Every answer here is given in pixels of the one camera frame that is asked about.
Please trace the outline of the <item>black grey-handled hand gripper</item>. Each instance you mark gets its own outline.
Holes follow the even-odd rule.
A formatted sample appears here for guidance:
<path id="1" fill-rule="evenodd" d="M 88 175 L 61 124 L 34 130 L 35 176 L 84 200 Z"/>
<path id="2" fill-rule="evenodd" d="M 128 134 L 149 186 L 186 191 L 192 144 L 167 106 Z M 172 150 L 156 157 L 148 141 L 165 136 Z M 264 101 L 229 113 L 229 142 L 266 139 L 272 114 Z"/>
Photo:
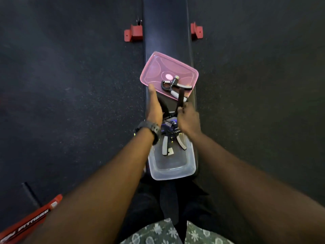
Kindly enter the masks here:
<path id="1" fill-rule="evenodd" d="M 163 135 L 162 142 L 162 155 L 168 155 L 168 141 L 173 142 L 175 139 L 179 146 L 185 151 L 187 149 L 186 145 L 181 141 L 180 134 L 181 130 L 178 127 L 178 121 L 176 119 L 173 120 L 165 120 L 161 126 L 161 134 Z"/>
<path id="2" fill-rule="evenodd" d="M 172 80 L 162 80 L 161 81 L 161 88 L 164 91 L 169 92 L 172 97 L 175 99 L 179 99 L 181 90 L 184 91 L 191 91 L 193 90 L 193 86 L 182 85 L 179 83 L 180 77 L 178 75 L 174 76 Z"/>

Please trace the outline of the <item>person's right leg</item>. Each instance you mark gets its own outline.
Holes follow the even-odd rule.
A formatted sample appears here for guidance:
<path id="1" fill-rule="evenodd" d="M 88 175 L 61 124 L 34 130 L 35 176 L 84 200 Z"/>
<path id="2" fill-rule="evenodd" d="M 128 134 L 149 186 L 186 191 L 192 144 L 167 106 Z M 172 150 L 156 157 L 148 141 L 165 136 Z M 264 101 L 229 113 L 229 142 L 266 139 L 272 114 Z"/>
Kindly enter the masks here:
<path id="1" fill-rule="evenodd" d="M 179 222 L 175 228 L 182 242 L 185 241 L 188 221 L 201 229 L 235 241 L 235 232 L 230 222 L 219 214 L 208 193 L 189 179 L 177 180 L 176 190 Z"/>

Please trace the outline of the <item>clear plastic container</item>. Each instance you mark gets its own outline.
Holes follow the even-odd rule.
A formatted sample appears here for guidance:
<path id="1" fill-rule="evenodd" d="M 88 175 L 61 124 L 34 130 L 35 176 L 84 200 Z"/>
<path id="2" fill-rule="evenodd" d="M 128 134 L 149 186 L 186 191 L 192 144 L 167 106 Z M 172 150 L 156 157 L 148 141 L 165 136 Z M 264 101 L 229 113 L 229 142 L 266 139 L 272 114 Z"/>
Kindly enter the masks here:
<path id="1" fill-rule="evenodd" d="M 181 141 L 186 145 L 184 151 L 177 140 L 168 141 L 168 155 L 162 155 L 163 135 L 155 146 L 151 147 L 148 156 L 148 168 L 154 180 L 174 180 L 194 175 L 197 170 L 193 144 L 181 133 Z"/>

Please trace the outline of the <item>red frame bar white lettering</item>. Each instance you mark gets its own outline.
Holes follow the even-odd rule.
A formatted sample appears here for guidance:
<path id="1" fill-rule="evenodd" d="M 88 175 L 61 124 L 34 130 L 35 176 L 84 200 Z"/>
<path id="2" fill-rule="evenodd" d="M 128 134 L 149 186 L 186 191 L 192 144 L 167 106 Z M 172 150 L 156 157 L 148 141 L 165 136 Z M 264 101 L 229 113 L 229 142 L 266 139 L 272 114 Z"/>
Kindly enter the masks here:
<path id="1" fill-rule="evenodd" d="M 57 195 L 48 204 L 29 214 L 18 223 L 0 233 L 0 244 L 17 244 L 42 224 L 47 215 L 62 201 L 63 195 Z"/>

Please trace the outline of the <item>black foam-handled hand gripper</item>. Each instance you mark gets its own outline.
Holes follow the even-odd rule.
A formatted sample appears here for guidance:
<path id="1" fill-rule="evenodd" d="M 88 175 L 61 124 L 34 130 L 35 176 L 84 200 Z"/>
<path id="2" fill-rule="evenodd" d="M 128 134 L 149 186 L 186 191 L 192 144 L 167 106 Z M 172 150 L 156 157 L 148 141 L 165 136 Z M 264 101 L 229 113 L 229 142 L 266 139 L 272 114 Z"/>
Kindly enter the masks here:
<path id="1" fill-rule="evenodd" d="M 177 127 L 178 123 L 176 118 L 178 117 L 178 108 L 183 107 L 184 102 L 187 101 L 187 98 L 185 97 L 184 88 L 180 88 L 178 92 L 174 91 L 171 86 L 163 87 L 163 89 L 170 92 L 170 94 L 177 99 L 176 110 L 174 112 L 170 112 L 166 103 L 158 97 L 158 102 L 163 113 L 161 133 L 166 133 L 167 131 L 173 131 Z"/>

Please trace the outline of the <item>black wristwatch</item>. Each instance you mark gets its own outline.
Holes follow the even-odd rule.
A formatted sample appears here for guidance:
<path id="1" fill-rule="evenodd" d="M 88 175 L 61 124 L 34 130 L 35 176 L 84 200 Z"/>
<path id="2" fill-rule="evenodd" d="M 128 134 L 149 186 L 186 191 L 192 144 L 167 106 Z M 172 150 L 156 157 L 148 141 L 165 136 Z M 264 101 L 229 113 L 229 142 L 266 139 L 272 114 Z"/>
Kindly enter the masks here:
<path id="1" fill-rule="evenodd" d="M 141 129 L 147 128 L 151 131 L 151 133 L 154 135 L 154 141 L 152 143 L 152 146 L 155 146 L 157 142 L 160 139 L 161 135 L 161 129 L 157 123 L 153 123 L 148 120 L 144 120 L 134 129 L 134 135 L 136 135 L 137 132 L 139 132 Z"/>

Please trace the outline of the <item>person's right forearm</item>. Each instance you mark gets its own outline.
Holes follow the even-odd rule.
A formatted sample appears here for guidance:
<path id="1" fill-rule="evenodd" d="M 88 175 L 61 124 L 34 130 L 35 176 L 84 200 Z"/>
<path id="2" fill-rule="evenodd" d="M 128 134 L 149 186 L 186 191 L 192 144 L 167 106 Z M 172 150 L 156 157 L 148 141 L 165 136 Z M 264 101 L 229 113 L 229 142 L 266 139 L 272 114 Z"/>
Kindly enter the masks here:
<path id="1" fill-rule="evenodd" d="M 201 131 L 186 135 L 266 243 L 325 244 L 325 207 L 238 159 Z"/>

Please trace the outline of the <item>black metal rod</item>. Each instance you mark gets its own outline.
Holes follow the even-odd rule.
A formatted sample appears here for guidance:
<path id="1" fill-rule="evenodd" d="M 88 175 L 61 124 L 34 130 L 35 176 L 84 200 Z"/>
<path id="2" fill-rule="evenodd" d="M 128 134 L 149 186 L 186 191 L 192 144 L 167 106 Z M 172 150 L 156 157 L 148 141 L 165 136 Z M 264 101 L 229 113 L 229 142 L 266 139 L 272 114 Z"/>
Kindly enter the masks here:
<path id="1" fill-rule="evenodd" d="M 31 204 L 34 206 L 35 209 L 39 209 L 43 206 L 42 202 L 39 200 L 31 186 L 28 184 L 28 182 L 22 183 L 22 188 L 28 199 L 30 200 Z"/>

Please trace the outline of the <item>person's left leg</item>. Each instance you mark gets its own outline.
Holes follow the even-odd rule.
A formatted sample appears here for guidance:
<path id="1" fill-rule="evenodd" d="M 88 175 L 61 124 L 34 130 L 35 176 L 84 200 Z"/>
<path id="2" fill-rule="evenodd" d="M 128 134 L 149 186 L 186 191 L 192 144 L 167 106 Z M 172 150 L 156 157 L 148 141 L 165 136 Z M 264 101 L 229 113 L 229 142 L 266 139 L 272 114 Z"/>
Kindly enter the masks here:
<path id="1" fill-rule="evenodd" d="M 164 219 L 160 207 L 160 184 L 144 176 L 132 198 L 115 243 L 120 243 L 142 228 Z"/>

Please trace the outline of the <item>person's leg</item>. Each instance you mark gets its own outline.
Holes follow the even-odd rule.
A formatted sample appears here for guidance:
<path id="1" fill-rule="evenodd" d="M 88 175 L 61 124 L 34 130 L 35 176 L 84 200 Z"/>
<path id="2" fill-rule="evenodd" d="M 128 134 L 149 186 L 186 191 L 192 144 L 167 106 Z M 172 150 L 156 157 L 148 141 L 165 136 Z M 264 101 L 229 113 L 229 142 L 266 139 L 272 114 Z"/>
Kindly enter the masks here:
<path id="1" fill-rule="evenodd" d="M 230 222 L 219 214 L 208 193 L 189 179 L 177 180 L 176 190 L 179 222 L 175 228 L 182 242 L 185 241 L 188 221 L 201 229 L 235 241 L 235 232 Z"/>
<path id="2" fill-rule="evenodd" d="M 144 176 L 132 198 L 115 243 L 120 243 L 142 228 L 164 219 L 160 207 L 160 184 Z"/>

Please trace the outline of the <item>green floral patterned shorts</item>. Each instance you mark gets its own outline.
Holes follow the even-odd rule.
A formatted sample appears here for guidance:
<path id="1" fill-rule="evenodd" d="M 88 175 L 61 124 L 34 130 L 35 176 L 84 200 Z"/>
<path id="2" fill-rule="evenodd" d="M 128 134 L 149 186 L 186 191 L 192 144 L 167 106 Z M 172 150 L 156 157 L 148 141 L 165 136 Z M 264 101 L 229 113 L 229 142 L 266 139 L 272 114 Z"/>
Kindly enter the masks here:
<path id="1" fill-rule="evenodd" d="M 234 244 L 229 239 L 186 223 L 185 240 L 182 241 L 170 218 L 150 224 L 130 235 L 119 244 Z"/>

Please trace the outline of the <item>red bench foot bracket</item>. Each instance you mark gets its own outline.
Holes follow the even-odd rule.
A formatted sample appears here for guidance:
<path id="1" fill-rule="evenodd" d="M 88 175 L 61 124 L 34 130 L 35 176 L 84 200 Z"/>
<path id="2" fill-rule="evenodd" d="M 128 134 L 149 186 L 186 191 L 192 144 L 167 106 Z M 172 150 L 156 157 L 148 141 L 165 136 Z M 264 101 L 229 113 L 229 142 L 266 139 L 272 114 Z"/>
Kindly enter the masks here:
<path id="1" fill-rule="evenodd" d="M 191 39 L 198 40 L 203 39 L 203 27 L 193 22 L 190 24 Z"/>
<path id="2" fill-rule="evenodd" d="M 131 25 L 129 29 L 124 30 L 125 42 L 141 42 L 143 41 L 142 20 L 137 19 L 136 25 Z"/>

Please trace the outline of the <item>person's left hand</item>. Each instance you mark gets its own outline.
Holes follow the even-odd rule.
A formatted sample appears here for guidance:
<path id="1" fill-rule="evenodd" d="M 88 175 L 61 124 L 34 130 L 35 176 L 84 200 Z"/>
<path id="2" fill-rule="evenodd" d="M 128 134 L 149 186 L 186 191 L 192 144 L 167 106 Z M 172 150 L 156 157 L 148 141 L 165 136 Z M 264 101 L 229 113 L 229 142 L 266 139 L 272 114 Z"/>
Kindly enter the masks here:
<path id="1" fill-rule="evenodd" d="M 163 112 L 158 99 L 150 99 L 147 105 L 146 120 L 157 123 L 161 127 Z"/>

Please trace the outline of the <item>black padded gym bench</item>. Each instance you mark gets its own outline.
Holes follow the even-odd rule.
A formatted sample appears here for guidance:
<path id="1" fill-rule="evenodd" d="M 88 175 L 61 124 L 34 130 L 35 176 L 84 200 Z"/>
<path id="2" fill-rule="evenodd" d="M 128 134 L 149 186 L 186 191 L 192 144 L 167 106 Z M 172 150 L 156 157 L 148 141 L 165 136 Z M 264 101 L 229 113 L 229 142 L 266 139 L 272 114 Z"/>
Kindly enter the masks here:
<path id="1" fill-rule="evenodd" d="M 192 39 L 188 11 L 188 0 L 143 0 L 143 41 L 144 62 L 157 51 L 191 67 L 193 66 Z M 177 107 L 177 100 L 157 92 L 167 105 L 170 112 Z M 196 107 L 195 89 L 188 97 Z M 198 169 L 197 151 L 194 149 Z M 160 207 L 165 218 L 170 218 L 173 224 L 179 222 L 179 207 L 176 181 L 193 178 L 192 176 L 174 180 L 160 180 Z"/>

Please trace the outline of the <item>person's right hand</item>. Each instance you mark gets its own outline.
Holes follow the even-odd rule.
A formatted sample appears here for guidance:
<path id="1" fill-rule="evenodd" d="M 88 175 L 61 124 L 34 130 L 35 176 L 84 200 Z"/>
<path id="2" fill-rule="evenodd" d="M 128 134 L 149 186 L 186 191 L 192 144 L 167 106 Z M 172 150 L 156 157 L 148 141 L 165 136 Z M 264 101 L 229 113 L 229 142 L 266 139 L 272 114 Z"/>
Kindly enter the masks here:
<path id="1" fill-rule="evenodd" d="M 190 117 L 188 119 L 177 119 L 178 127 L 190 141 L 194 141 L 201 135 L 201 125 L 199 113 L 195 110 L 192 103 L 190 103 Z"/>

